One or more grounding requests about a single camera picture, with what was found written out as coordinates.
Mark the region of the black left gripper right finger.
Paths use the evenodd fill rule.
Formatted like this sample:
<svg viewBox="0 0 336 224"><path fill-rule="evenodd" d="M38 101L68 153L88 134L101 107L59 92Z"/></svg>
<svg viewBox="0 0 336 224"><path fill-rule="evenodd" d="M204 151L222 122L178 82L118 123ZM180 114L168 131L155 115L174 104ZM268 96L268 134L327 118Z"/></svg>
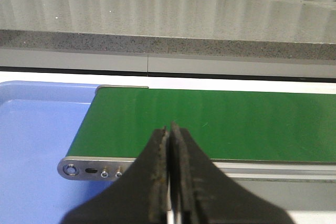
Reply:
<svg viewBox="0 0 336 224"><path fill-rule="evenodd" d="M171 198L181 223L293 223L286 211L217 168L186 128L171 124Z"/></svg>

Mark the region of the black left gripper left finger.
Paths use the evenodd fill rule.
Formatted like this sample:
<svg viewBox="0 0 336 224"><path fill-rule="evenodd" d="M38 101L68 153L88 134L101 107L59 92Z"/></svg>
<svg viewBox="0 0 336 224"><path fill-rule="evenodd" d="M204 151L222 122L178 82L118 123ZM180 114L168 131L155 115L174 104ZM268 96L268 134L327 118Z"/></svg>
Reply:
<svg viewBox="0 0 336 224"><path fill-rule="evenodd" d="M61 223L166 223L166 129L154 130L135 162L102 193L65 214Z"/></svg>

